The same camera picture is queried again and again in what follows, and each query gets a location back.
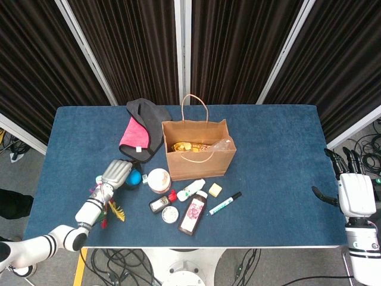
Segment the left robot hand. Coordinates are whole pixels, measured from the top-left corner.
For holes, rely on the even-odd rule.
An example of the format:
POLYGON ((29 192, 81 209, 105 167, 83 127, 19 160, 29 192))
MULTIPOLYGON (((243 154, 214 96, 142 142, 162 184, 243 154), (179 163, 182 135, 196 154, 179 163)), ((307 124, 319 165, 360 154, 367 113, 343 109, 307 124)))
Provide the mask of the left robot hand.
POLYGON ((142 168, 137 161, 113 160, 102 175, 102 183, 114 189, 134 190, 142 182, 142 168))

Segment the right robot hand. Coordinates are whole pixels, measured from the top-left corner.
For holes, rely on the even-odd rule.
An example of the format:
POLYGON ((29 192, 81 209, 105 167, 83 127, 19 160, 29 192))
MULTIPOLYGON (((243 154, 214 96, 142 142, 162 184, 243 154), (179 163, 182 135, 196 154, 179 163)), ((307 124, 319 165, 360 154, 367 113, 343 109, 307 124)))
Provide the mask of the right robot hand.
POLYGON ((338 182, 338 197, 324 195, 317 187, 311 189, 321 201, 339 207, 348 219, 351 217, 370 217, 376 213, 376 201, 371 179, 366 175, 364 164, 355 150, 343 148, 347 160, 339 154, 325 148, 333 165, 335 178, 338 182))

